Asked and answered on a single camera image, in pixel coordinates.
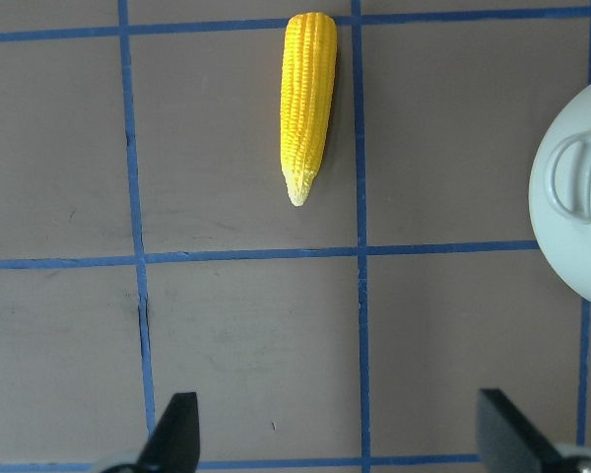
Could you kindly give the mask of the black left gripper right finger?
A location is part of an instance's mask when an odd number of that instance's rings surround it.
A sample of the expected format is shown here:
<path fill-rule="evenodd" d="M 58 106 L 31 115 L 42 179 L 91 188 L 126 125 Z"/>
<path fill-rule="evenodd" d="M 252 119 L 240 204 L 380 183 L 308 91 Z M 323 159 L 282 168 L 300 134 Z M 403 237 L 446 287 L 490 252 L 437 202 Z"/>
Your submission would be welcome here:
<path fill-rule="evenodd" d="M 488 472 L 555 472 L 563 463 L 558 450 L 496 388 L 478 392 L 476 444 Z"/>

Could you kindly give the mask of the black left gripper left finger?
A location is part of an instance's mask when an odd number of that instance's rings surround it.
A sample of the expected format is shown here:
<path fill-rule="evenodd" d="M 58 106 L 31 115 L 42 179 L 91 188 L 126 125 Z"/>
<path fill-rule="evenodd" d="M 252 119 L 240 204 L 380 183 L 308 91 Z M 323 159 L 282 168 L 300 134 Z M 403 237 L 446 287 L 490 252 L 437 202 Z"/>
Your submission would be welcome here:
<path fill-rule="evenodd" d="M 195 472 L 200 458 L 198 399 L 175 393 L 136 460 L 139 472 Z"/>

